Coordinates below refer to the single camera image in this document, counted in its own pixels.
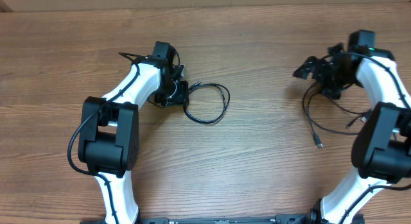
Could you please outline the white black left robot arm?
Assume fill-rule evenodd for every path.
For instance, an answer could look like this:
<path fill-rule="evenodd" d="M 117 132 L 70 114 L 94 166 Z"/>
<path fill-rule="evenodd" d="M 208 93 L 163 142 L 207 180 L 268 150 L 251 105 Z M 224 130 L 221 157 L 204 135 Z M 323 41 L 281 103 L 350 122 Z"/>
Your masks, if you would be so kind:
<path fill-rule="evenodd" d="M 153 98 L 161 107 L 187 106 L 188 83 L 184 65 L 173 61 L 177 50 L 157 41 L 151 55 L 123 53 L 131 61 L 130 72 L 111 92 L 83 103 L 78 158 L 87 166 L 103 195 L 106 215 L 102 223 L 137 223 L 131 170 L 139 153 L 139 109 Z"/>

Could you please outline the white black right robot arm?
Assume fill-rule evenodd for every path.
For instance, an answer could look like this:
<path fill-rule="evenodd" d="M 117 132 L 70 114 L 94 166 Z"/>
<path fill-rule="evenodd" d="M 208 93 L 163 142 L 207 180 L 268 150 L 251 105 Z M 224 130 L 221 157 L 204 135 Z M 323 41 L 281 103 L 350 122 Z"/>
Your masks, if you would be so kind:
<path fill-rule="evenodd" d="M 326 56 L 310 56 L 293 72 L 296 78 L 311 76 L 311 87 L 332 103 L 357 85 L 365 90 L 370 109 L 358 114 L 364 125 L 355 134 L 350 171 L 308 214 L 286 215 L 288 223 L 364 223 L 359 210 L 373 196 L 410 189 L 396 185 L 410 178 L 410 95 L 394 55 L 376 48 L 375 36 L 373 31 L 355 31 L 347 47 L 329 47 Z"/>

